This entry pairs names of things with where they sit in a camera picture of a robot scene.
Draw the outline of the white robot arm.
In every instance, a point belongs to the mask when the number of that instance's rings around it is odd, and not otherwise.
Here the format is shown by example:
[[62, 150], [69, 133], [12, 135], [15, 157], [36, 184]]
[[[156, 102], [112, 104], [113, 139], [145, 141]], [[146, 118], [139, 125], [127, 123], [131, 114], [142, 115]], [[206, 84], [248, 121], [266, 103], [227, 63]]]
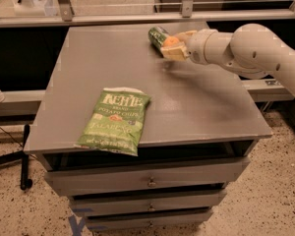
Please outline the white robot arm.
[[248, 79], [270, 75], [295, 97], [295, 50], [265, 26], [246, 24], [234, 32], [180, 32], [167, 37], [160, 52], [170, 60], [215, 64]]

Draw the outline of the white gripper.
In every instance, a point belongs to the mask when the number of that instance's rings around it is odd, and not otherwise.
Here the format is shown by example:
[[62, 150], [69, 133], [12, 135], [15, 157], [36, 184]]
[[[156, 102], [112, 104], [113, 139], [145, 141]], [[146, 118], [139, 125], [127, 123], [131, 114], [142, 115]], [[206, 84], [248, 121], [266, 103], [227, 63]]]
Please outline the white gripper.
[[216, 33], [216, 29], [188, 30], [174, 35], [176, 42], [187, 42], [182, 45], [161, 47], [164, 58], [174, 61], [185, 61], [190, 58], [196, 64], [207, 64], [205, 48], [208, 39]]

